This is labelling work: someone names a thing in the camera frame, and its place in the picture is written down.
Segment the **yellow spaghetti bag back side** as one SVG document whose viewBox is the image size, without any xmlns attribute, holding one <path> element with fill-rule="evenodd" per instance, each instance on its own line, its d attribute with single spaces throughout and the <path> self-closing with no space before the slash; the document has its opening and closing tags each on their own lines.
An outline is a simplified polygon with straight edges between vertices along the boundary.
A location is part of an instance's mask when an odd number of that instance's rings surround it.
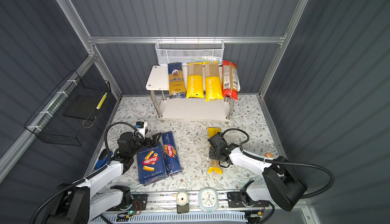
<svg viewBox="0 0 390 224">
<path fill-rule="evenodd" d="M 220 128 L 208 128 L 209 138 L 216 135 L 218 132 L 220 132 Z M 222 169 L 218 160 L 214 160 L 210 158 L 208 173 L 211 174 L 213 172 L 222 174 Z"/>
</svg>

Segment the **narrow blue Barilla spaghetti box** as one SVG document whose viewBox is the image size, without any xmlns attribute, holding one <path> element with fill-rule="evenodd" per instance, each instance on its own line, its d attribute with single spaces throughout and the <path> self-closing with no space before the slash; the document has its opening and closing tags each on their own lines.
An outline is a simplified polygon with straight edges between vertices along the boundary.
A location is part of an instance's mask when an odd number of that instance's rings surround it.
<svg viewBox="0 0 390 224">
<path fill-rule="evenodd" d="M 170 176 L 181 173 L 181 165 L 177 155 L 176 143 L 172 132 L 161 134 L 166 156 L 168 174 Z"/>
</svg>

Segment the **blue yellow spaghetti bag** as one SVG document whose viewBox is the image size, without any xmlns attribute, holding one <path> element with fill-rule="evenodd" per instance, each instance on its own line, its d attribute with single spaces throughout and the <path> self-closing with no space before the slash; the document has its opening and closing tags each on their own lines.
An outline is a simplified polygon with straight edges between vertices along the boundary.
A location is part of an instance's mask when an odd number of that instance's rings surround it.
<svg viewBox="0 0 390 224">
<path fill-rule="evenodd" d="M 168 76 L 169 76 L 169 97 L 173 98 L 185 98 L 186 88 L 184 84 L 184 76 L 181 63 L 168 64 Z"/>
</svg>

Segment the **yellow Pastatime spaghetti bag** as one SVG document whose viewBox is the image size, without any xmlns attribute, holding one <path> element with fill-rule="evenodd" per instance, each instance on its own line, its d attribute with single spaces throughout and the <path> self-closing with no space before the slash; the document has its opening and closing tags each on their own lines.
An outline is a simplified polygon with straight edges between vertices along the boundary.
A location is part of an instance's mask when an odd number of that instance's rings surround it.
<svg viewBox="0 0 390 224">
<path fill-rule="evenodd" d="M 205 98 L 203 89 L 203 64 L 190 63 L 187 66 L 187 98 Z"/>
<path fill-rule="evenodd" d="M 204 67 L 206 102 L 223 99 L 218 62 L 207 62 Z"/>
</svg>

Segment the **red spaghetti bag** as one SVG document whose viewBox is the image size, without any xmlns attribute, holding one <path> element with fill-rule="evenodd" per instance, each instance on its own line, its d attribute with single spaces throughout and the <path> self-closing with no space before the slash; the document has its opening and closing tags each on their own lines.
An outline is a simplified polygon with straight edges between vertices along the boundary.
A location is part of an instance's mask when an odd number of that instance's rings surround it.
<svg viewBox="0 0 390 224">
<path fill-rule="evenodd" d="M 238 71 L 237 65 L 233 62 L 224 60 L 222 63 L 223 83 L 222 95 L 224 98 L 230 98 L 238 101 Z"/>
</svg>

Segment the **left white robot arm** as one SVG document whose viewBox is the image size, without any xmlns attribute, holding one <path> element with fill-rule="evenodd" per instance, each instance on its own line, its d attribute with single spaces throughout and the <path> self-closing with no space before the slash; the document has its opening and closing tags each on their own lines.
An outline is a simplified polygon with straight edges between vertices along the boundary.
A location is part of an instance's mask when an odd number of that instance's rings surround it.
<svg viewBox="0 0 390 224">
<path fill-rule="evenodd" d="M 158 146 L 160 137 L 160 133 L 154 134 L 151 139 L 138 133 L 121 134 L 110 163 L 82 179 L 80 183 L 59 190 L 59 194 L 48 205 L 42 223 L 87 224 L 110 208 L 132 205 L 131 190 L 128 187 L 115 185 L 103 194 L 99 191 L 126 173 L 134 163 L 134 156 L 143 148 Z"/>
</svg>

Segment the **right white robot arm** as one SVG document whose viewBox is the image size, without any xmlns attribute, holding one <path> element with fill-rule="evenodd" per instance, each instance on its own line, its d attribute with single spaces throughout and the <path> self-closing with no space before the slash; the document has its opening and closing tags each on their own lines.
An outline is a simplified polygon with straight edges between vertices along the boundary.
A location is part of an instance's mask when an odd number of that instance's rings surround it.
<svg viewBox="0 0 390 224">
<path fill-rule="evenodd" d="M 255 183 L 254 180 L 250 180 L 240 190 L 243 204 L 253 206 L 255 202 L 273 201 L 281 209 L 291 211 L 307 191 L 307 185 L 300 180 L 294 167 L 282 156 L 273 159 L 244 150 L 243 145 L 249 141 L 249 135 L 243 130 L 236 129 L 246 136 L 243 142 L 228 144 L 224 135 L 229 131 L 231 129 L 218 132 L 208 139 L 209 157 L 212 160 L 226 162 L 229 166 L 244 167 L 261 175 L 265 183 Z"/>
</svg>

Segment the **large blue Barilla pasta box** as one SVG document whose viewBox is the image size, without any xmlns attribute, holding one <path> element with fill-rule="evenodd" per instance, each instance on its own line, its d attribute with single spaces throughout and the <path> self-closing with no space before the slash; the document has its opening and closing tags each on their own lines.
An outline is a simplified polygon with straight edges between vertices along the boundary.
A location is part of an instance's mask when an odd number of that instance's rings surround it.
<svg viewBox="0 0 390 224">
<path fill-rule="evenodd" d="M 149 185 L 168 177 L 165 153 L 160 143 L 153 148 L 143 147 L 137 153 L 137 165 L 139 182 L 142 185 Z"/>
</svg>

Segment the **white two-tier shelf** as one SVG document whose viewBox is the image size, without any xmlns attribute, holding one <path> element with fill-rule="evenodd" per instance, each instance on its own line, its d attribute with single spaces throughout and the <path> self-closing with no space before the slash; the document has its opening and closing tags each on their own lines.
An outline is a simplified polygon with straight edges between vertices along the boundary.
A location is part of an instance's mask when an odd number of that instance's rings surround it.
<svg viewBox="0 0 390 224">
<path fill-rule="evenodd" d="M 202 98 L 170 99 L 165 95 L 165 91 L 169 90 L 168 78 L 167 66 L 154 65 L 146 83 L 146 90 L 150 92 L 159 119 L 223 122 L 231 120 L 234 106 L 238 102 L 233 99 L 210 102 Z"/>
</svg>

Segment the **blue stapler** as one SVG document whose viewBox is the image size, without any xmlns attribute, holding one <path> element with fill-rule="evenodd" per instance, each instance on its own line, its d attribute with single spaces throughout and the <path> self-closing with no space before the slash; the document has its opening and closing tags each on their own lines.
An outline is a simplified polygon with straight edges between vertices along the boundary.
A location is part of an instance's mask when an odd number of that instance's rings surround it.
<svg viewBox="0 0 390 224">
<path fill-rule="evenodd" d="M 108 158 L 109 156 L 113 156 L 113 151 L 109 150 L 102 150 L 102 152 L 100 153 L 98 159 L 97 159 L 97 162 L 94 166 L 94 169 L 92 171 L 92 173 L 98 171 L 100 168 L 102 168 L 103 166 L 105 166 L 107 163 L 108 163 Z"/>
</svg>

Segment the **yellow green marker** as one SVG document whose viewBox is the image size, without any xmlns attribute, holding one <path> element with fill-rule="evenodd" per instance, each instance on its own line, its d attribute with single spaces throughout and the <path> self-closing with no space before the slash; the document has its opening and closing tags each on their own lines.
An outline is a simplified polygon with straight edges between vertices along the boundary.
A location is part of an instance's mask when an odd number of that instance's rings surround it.
<svg viewBox="0 0 390 224">
<path fill-rule="evenodd" d="M 107 92 L 101 97 L 100 101 L 98 102 L 98 104 L 96 105 L 96 110 L 100 110 L 103 103 L 105 102 L 107 98 Z"/>
</svg>

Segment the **white analog clock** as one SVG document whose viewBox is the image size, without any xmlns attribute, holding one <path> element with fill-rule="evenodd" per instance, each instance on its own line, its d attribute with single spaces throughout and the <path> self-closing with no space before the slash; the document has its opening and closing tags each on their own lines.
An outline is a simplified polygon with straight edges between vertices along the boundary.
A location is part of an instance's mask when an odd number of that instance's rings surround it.
<svg viewBox="0 0 390 224">
<path fill-rule="evenodd" d="M 219 198 L 218 193 L 213 188 L 203 188 L 198 195 L 199 208 L 203 212 L 214 212 L 218 209 Z"/>
</svg>

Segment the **round white timer device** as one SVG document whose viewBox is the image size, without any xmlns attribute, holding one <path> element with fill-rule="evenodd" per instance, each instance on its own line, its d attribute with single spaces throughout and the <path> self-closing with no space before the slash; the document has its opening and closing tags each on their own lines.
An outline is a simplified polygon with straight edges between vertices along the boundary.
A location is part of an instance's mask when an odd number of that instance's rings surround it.
<svg viewBox="0 0 390 224">
<path fill-rule="evenodd" d="M 177 214 L 184 214 L 190 211 L 189 195 L 186 191 L 180 190 L 176 195 Z"/>
</svg>

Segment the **white tube in basket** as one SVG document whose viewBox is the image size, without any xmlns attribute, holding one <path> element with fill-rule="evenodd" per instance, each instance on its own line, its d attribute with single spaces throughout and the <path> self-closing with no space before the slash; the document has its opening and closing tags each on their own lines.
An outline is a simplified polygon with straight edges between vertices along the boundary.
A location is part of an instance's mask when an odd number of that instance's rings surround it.
<svg viewBox="0 0 390 224">
<path fill-rule="evenodd" d="M 204 62 L 222 62 L 222 57 L 217 57 L 217 56 L 202 56 L 201 60 Z"/>
</svg>

